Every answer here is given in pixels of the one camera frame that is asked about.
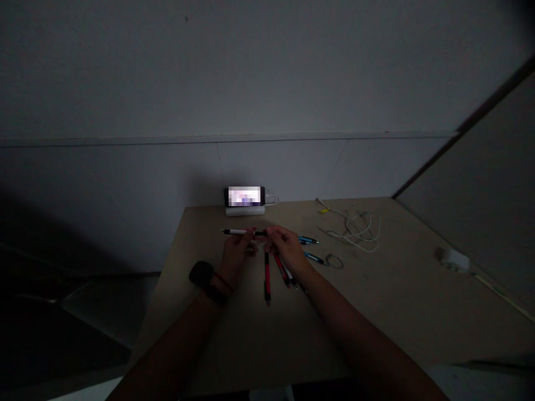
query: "left hand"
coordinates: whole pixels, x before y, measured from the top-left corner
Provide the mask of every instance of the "left hand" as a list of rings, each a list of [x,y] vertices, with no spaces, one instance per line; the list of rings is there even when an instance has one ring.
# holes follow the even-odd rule
[[[247,227],[247,233],[242,236],[231,235],[225,241],[223,248],[223,258],[221,260],[221,269],[219,274],[236,289],[239,283],[241,273],[244,269],[245,258],[247,256],[255,257],[258,253],[258,247],[251,242],[255,235],[256,226]]]

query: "forearm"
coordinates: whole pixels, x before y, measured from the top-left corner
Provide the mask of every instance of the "forearm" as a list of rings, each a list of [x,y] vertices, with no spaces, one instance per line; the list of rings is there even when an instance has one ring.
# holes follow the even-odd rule
[[[202,291],[125,375],[108,401],[176,401],[188,384],[221,310]]]
[[[396,399],[447,399],[427,374],[313,268],[296,272],[350,368],[369,391]]]

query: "black watch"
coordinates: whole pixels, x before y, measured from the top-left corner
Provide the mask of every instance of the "black watch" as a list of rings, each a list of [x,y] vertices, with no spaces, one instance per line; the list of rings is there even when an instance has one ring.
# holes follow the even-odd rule
[[[189,280],[196,286],[202,288],[208,298],[223,306],[227,303],[228,296],[223,294],[217,287],[210,284],[212,276],[212,265],[204,261],[195,263],[191,272],[189,272]]]

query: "wall trim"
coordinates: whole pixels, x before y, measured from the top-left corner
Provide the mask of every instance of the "wall trim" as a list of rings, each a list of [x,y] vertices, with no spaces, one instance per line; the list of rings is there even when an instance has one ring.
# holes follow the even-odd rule
[[[214,136],[155,136],[146,138],[0,138],[0,148],[38,148],[51,146],[163,145],[318,139],[453,138],[457,135],[457,133],[457,131],[370,131],[286,133],[262,135],[251,134]]]

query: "hand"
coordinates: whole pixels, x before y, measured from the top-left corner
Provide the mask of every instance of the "hand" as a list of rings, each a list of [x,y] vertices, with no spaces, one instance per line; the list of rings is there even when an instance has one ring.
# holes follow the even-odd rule
[[[251,242],[256,227],[246,228],[247,233],[242,236],[231,235],[225,241],[221,269],[219,274],[230,284],[233,289],[239,283],[247,256],[255,257],[258,247]]]
[[[271,226],[265,228],[268,241],[264,246],[264,252],[279,252],[284,265],[292,274],[298,275],[309,268],[312,268],[308,262],[301,244],[299,236],[293,231],[281,226]]]

